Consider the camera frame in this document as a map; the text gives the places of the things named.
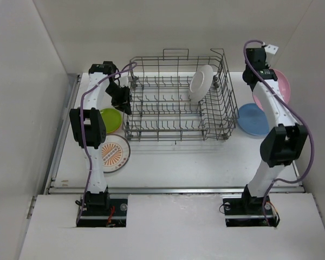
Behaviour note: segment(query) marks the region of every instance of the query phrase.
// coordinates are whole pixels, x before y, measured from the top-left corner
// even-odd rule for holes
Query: dish rack
[[[162,56],[134,57],[132,115],[123,116],[129,141],[226,140],[236,128],[238,108],[223,49],[191,56],[188,49],[164,49]],[[189,86],[202,65],[213,68],[205,97],[193,103]]]

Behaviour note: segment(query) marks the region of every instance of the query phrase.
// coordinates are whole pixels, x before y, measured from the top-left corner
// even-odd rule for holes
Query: white wall
[[[305,181],[320,207],[325,225],[325,0],[314,0],[277,61],[291,85],[291,105],[305,118],[315,139],[315,162]],[[309,161],[309,145],[298,161]]]
[[[0,0],[0,260],[18,257],[68,79],[31,0]]]
[[[243,70],[243,43],[264,38],[284,47],[311,0],[34,0],[69,73],[92,63],[122,67],[163,48],[204,54],[224,48],[230,70]]]

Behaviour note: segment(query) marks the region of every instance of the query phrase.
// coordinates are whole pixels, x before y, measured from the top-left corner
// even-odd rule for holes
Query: robotic arm
[[[261,163],[240,198],[224,198],[225,219],[227,226],[277,226],[278,221],[270,206],[267,190],[277,179],[285,167],[290,165],[301,155],[307,138],[307,130],[299,125],[292,114],[276,99],[277,95],[283,100],[278,87],[278,78],[273,69],[269,69],[270,62],[278,51],[274,45],[263,45],[261,48],[248,48],[246,55],[254,70],[272,88],[272,93],[263,82],[246,65],[243,80],[250,86],[252,92],[259,98],[266,114],[270,133],[260,146]]]
[[[112,220],[116,226],[125,226],[126,210],[120,209],[127,207],[127,199],[110,199],[107,182],[103,175],[100,146],[106,139],[106,126],[98,108],[106,92],[112,97],[113,107],[126,114],[131,114],[130,89],[119,87],[114,82],[114,75],[130,70],[125,70],[126,67],[122,71],[116,72],[117,67],[113,62],[93,64],[89,70],[88,89],[81,99],[83,108],[70,110],[74,139],[82,148],[89,171],[83,198],[76,201],[80,207],[76,221],[77,226],[109,226],[113,225],[110,224]]]

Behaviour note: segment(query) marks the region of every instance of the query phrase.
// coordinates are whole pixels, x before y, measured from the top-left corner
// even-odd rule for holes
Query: green plate
[[[105,108],[100,111],[103,122],[106,126],[106,133],[116,131],[121,125],[121,114],[114,108]]]

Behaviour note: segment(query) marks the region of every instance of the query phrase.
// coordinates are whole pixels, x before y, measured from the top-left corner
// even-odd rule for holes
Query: white plate
[[[207,94],[213,81],[213,69],[203,65],[194,74],[189,86],[189,96],[192,102],[199,102]]]
[[[101,148],[103,172],[111,173],[119,170],[129,161],[130,154],[130,145],[124,137],[107,134]]]

